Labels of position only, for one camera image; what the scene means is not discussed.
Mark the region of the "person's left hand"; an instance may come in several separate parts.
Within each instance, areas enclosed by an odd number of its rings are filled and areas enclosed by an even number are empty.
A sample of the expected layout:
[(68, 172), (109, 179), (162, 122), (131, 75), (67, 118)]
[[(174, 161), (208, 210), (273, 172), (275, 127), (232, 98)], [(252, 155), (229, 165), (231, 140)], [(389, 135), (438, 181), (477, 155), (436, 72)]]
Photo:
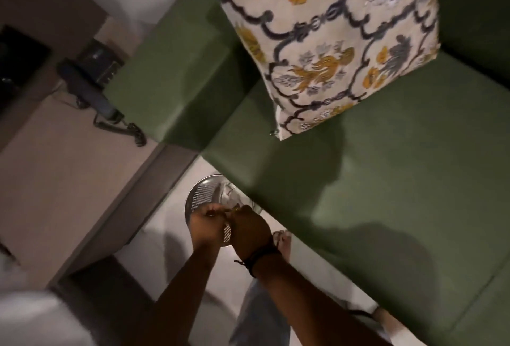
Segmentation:
[(219, 250), (224, 243), (224, 230), (227, 219), (200, 218), (197, 209), (189, 219), (189, 230), (194, 252), (201, 249)]

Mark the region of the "person's light blue trousers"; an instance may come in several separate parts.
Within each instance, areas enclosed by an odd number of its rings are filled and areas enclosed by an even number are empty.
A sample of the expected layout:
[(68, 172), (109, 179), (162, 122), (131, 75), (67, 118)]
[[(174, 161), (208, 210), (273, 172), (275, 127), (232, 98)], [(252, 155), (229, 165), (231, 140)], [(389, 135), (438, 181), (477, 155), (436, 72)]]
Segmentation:
[(250, 284), (228, 346), (289, 346), (291, 327), (257, 280)]

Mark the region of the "person's left forearm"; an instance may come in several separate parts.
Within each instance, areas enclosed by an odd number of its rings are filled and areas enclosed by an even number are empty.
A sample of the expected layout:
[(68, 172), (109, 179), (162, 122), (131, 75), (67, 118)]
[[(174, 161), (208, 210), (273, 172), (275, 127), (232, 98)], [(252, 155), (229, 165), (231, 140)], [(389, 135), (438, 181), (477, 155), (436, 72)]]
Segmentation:
[(216, 242), (194, 248), (129, 346), (187, 346), (219, 250)]

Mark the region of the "green fabric sofa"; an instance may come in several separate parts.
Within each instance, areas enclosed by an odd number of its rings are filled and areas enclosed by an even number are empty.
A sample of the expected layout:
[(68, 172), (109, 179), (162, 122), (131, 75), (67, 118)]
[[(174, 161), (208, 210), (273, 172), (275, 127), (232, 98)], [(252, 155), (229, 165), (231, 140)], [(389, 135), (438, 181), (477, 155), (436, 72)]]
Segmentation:
[(176, 0), (105, 94), (429, 346), (510, 346), (510, 0), (438, 0), (437, 57), (283, 141), (220, 0)]

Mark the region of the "black telephone handset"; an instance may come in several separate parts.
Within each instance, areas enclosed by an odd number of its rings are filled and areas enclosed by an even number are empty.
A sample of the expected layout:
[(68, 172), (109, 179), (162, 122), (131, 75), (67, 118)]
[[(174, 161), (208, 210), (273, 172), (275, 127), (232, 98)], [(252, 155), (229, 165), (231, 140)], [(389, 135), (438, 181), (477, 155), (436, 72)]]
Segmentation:
[(75, 61), (64, 59), (57, 64), (57, 73), (67, 84), (67, 91), (114, 124), (123, 115), (109, 102), (100, 85)]

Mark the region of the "floral patterned cushion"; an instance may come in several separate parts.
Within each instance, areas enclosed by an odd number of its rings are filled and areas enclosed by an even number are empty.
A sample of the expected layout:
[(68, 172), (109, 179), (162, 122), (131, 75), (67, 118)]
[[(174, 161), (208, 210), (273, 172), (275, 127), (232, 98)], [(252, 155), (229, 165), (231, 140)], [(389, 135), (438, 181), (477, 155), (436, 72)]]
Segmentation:
[(438, 0), (220, 0), (273, 102), (281, 141), (437, 57)]

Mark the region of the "black telephone base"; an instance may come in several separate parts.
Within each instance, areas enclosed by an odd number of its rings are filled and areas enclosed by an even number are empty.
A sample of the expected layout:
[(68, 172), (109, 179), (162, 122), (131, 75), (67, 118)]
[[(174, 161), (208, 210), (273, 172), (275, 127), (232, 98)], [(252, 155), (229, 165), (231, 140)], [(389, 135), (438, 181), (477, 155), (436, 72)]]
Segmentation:
[(75, 61), (101, 90), (124, 66), (124, 61), (113, 49), (96, 39), (88, 42)]

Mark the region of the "black tray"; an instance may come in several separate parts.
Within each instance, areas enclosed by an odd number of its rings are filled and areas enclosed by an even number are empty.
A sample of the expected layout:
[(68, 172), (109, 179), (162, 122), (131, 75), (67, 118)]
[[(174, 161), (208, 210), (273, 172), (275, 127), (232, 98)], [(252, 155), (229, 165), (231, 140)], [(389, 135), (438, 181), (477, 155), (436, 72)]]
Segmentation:
[(20, 96), (51, 52), (47, 45), (12, 26), (0, 28), (0, 115)]

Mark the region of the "person's right forearm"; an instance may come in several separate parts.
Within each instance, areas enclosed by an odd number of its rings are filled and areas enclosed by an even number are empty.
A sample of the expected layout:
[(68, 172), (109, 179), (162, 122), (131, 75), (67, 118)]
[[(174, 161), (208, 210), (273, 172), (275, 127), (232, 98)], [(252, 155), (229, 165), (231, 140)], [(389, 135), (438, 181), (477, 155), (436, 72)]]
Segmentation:
[(390, 346), (318, 289), (274, 246), (266, 246), (243, 262), (269, 292), (302, 346)]

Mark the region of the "strapped sandal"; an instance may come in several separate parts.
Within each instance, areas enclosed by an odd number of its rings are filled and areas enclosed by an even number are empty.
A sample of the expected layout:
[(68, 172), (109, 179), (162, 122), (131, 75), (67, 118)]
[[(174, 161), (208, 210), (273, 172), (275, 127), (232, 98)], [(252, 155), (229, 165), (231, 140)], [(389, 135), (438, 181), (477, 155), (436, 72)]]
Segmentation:
[(290, 262), (292, 234), (288, 230), (275, 231), (272, 234), (273, 243), (285, 261)]
[(348, 313), (364, 323), (381, 338), (392, 344), (392, 337), (405, 330), (405, 326), (389, 311), (377, 306), (372, 312), (367, 312), (355, 307), (348, 306)]

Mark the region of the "person's right hand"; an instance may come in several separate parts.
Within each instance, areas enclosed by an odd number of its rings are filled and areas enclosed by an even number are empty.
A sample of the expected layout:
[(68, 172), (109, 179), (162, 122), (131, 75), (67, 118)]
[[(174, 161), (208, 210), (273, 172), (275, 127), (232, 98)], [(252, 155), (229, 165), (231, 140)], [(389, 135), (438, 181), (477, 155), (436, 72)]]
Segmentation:
[(231, 229), (230, 243), (242, 262), (261, 248), (274, 245), (269, 225), (252, 208), (250, 216), (245, 220), (228, 225)]

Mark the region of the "silver mesh waste bin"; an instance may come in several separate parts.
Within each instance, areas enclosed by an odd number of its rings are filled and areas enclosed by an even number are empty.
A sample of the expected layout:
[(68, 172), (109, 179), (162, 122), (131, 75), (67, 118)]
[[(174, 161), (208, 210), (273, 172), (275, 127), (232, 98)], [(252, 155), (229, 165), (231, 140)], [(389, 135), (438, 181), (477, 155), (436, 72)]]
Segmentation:
[(226, 216), (244, 205), (250, 206), (258, 214), (262, 211), (262, 208), (255, 201), (224, 175), (213, 174), (198, 181), (188, 193), (184, 207), (184, 216), (188, 228), (190, 228), (191, 215), (196, 210), (200, 210), (203, 205), (210, 203), (221, 204)]

